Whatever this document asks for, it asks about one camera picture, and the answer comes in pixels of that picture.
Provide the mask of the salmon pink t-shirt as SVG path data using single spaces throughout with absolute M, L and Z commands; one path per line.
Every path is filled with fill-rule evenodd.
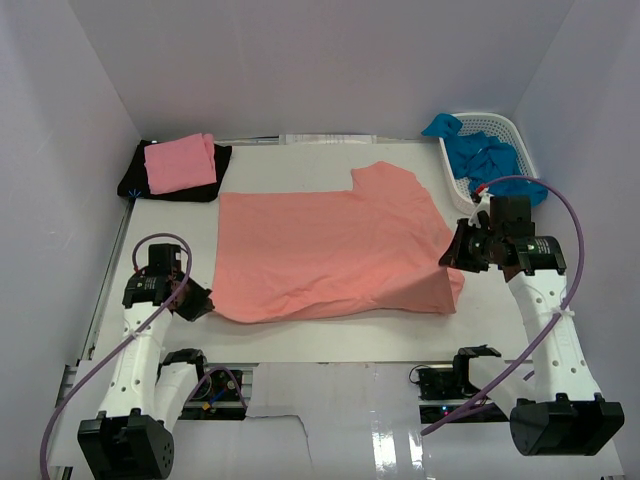
M 224 193 L 212 302 L 243 324 L 375 309 L 453 314 L 463 275 L 440 265 L 452 237 L 416 176 L 386 162 L 348 190 Z

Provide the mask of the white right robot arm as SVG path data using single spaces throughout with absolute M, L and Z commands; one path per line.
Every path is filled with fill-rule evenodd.
M 462 410 L 473 413 L 490 400 L 524 456 L 594 456 L 625 417 L 620 403 L 604 399 L 587 366 L 568 307 L 562 249 L 555 238 L 536 235 L 528 197 L 481 193 L 475 202 L 439 263 L 473 273 L 498 267 L 522 317 L 533 375 L 517 375 L 517 363 L 493 348 L 462 348 L 451 374 L 453 390 L 471 399 Z

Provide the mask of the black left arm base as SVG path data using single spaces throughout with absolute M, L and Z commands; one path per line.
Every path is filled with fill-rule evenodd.
M 236 383 L 224 370 L 214 372 L 196 396 L 184 407 L 180 420 L 202 421 L 242 421 L 245 419 L 245 407 L 240 395 L 248 402 L 248 394 L 243 392 L 242 369 L 231 369 Z

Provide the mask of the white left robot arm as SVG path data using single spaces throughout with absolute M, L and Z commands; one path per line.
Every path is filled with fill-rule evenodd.
M 166 479 L 174 464 L 172 430 L 188 398 L 211 387 L 199 349 L 166 353 L 171 321 L 193 322 L 213 309 L 209 290 L 184 277 L 182 249 L 152 244 L 122 300 L 125 337 L 95 418 L 80 423 L 78 442 L 97 479 Z

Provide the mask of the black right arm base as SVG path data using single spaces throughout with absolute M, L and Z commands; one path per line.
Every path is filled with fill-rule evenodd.
M 410 370 L 408 379 L 418 387 L 423 401 L 468 399 L 479 391 L 453 367 L 417 365 Z

